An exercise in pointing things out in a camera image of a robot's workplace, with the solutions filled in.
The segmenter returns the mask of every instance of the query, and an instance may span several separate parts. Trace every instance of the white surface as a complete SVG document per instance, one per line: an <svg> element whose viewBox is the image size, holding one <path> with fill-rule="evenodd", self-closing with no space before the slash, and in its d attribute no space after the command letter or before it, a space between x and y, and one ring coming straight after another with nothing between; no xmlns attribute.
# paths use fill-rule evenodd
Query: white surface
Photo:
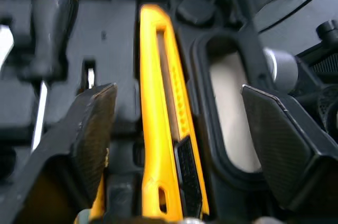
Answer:
<svg viewBox="0 0 338 224"><path fill-rule="evenodd" d="M44 111L46 108L48 89L47 85L44 81L41 82L40 89L40 99L39 99L39 108L37 110L37 118L33 132L33 142L32 142L32 151L34 151L41 140L41 135L43 131L43 119L44 119Z"/></svg>
<svg viewBox="0 0 338 224"><path fill-rule="evenodd" d="M13 46L14 39L10 28L0 25L0 71Z"/></svg>
<svg viewBox="0 0 338 224"><path fill-rule="evenodd" d="M91 89L94 87L94 82L95 82L95 74L94 74L94 69L89 68L88 69L88 88Z"/></svg>
<svg viewBox="0 0 338 224"><path fill-rule="evenodd" d="M257 172L261 166L240 94L246 76L238 54L227 54L214 61L210 76L228 157L237 168Z"/></svg>

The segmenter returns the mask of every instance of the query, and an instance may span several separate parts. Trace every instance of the tool compartment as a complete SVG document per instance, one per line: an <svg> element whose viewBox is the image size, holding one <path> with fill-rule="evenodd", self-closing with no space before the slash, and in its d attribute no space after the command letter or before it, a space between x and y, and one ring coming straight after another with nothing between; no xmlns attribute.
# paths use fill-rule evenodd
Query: tool compartment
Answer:
<svg viewBox="0 0 338 224"><path fill-rule="evenodd" d="M231 162L209 72L214 59L237 52L248 84L259 89L275 88L247 1L78 1L72 31L61 54L64 76L50 86L45 132L65 117L76 96L88 88L89 69L94 71L96 86L117 84L105 171L107 215L140 216L143 201L147 201L142 199L148 164L140 93L140 11L144 5L158 6L173 26L210 209L201 217L206 221L252 221L264 215L284 214L261 170L248 173ZM3 197L28 159L37 113L39 84L24 82L19 75L34 55L31 10L32 0L0 0L0 23L10 26L15 42L0 73L0 106L4 110L0 113L0 144L15 146L17 158L14 172L7 171L3 176L4 184L8 184L0 185Z"/></svg>

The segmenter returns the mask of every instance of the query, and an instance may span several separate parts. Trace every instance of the screwdriver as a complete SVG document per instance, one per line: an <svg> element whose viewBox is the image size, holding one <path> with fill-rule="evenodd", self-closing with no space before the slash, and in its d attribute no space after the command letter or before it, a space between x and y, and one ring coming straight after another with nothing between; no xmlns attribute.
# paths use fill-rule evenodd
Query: screwdriver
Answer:
<svg viewBox="0 0 338 224"><path fill-rule="evenodd" d="M40 81L40 98L34 127L32 151L38 146L43 131L48 83L62 77L60 52L68 35L77 0L34 0L33 25L35 29L35 56L22 71L22 78Z"/></svg>

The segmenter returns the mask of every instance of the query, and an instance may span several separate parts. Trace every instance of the black knob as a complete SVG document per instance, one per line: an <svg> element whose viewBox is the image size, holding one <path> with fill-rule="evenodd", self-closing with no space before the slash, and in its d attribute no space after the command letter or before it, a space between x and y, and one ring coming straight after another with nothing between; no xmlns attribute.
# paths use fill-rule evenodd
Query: black knob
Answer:
<svg viewBox="0 0 338 224"><path fill-rule="evenodd" d="M338 46L338 22L330 20L319 25L317 35L328 48Z"/></svg>

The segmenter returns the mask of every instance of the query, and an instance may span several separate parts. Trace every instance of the foam tool tray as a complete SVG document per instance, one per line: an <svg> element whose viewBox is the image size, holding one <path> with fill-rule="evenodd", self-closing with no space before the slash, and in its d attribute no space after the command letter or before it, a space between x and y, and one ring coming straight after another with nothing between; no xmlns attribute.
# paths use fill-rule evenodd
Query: foam tool tray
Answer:
<svg viewBox="0 0 338 224"><path fill-rule="evenodd" d="M2 109L13 110L7 113L7 116L13 116L11 124L20 125L22 132L28 131L16 138L29 145L38 93L36 86L18 80L17 71L29 61L34 51L34 30L30 22L32 0L1 2L0 21L10 25L16 44L1 73L0 83L4 87L0 89L0 96L4 101L0 105ZM47 129L66 115L77 94L87 87L86 71L89 68L94 69L96 85L117 83L111 146L118 147L112 153L121 158L111 158L116 161L109 164L111 179L108 180L111 183L107 186L111 189L107 191L108 205L117 205L110 195L114 195L114 188L126 181L132 184L133 190L141 191L139 178L143 175L147 149L139 147L143 135L139 24L140 10L146 4L158 6L167 15L177 43L182 84L187 92L191 126L195 132L195 141L191 144L200 157L200 165L196 164L198 176L199 181L204 180L202 196L208 199L209 206L209 212L206 207L201 211L208 214L199 217L250 221L262 215L274 216L278 208L275 208L262 173L245 173L229 161L209 75L212 57L239 51L249 84L256 88L274 88L246 0L79 0L74 26L63 51L67 59L65 76L62 81L51 85L48 95ZM5 100L4 93L13 87L12 82L17 82L17 93ZM1 112L0 139L13 144L5 137L5 132L12 128L2 122L3 115ZM189 142L189 139L183 141L182 148L187 146L185 141ZM130 193L125 201L128 205L124 206L132 210L124 211L123 217L141 213L139 196L133 194ZM118 214L119 211L107 209L107 212Z"/></svg>

